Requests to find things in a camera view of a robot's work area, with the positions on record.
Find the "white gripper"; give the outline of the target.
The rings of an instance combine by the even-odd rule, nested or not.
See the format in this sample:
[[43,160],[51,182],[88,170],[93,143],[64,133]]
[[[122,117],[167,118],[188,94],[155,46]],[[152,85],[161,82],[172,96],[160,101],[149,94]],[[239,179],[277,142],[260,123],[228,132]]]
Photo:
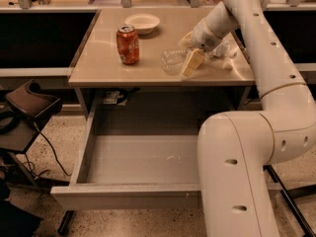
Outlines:
[[213,51],[220,45],[223,39],[223,31],[218,24],[211,24],[206,18],[201,19],[193,28],[178,42],[178,47],[190,49],[182,66],[182,75],[190,77],[205,61],[204,52]]

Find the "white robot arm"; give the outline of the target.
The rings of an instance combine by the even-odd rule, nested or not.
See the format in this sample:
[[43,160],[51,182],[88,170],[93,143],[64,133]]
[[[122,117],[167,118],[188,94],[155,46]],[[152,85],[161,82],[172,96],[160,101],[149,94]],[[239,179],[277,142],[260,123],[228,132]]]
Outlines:
[[181,41],[215,49],[241,31],[262,107],[208,118],[197,137],[207,237],[279,237],[263,168],[294,159],[316,141],[316,104],[265,18],[266,0],[222,0]]

